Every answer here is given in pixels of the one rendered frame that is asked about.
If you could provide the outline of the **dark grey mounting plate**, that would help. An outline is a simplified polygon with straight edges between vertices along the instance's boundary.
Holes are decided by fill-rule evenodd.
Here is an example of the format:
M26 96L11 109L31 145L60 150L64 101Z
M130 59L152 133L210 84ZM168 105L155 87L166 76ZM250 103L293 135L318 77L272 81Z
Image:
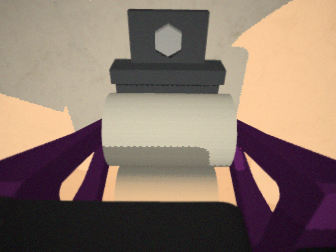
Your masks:
M131 63L205 63L208 10L128 9Z

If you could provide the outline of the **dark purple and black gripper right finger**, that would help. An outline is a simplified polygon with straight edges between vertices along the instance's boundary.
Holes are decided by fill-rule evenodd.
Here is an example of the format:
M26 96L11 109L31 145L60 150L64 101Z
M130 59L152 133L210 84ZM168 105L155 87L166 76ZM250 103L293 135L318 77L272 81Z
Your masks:
M274 213L244 152L278 186ZM253 252L336 247L336 159L237 119L236 151L229 170Z

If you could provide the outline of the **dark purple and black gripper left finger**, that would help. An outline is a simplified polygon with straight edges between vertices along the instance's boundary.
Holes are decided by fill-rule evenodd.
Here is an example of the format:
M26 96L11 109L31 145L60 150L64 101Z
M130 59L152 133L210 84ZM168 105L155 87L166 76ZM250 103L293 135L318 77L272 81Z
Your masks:
M102 119L61 138L0 160L0 196L61 200L62 183L93 153L72 200L102 201L109 165L102 147Z

